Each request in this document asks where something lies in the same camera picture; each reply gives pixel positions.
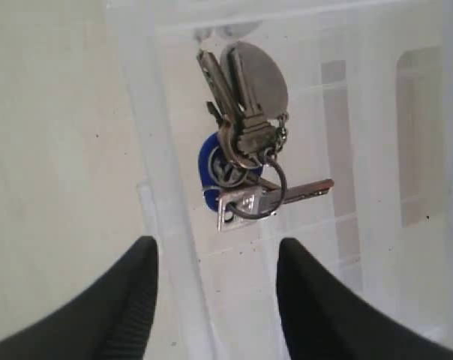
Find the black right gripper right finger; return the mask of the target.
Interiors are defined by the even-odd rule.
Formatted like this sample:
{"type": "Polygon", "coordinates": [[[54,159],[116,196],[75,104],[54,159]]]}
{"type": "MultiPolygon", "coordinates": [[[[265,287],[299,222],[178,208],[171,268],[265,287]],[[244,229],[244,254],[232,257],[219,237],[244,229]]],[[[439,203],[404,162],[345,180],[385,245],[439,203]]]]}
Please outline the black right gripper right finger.
{"type": "Polygon", "coordinates": [[[280,242],[276,297],[291,359],[453,359],[356,295],[296,238],[280,242]]]}

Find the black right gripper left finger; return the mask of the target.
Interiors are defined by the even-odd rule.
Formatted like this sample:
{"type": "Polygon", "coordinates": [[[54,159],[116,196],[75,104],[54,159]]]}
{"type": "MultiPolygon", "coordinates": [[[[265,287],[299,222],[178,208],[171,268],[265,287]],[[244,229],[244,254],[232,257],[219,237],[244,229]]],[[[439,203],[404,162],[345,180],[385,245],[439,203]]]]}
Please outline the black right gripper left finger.
{"type": "Polygon", "coordinates": [[[0,359],[143,359],[157,298],[158,243],[141,236],[77,297],[0,340],[0,359]]]}

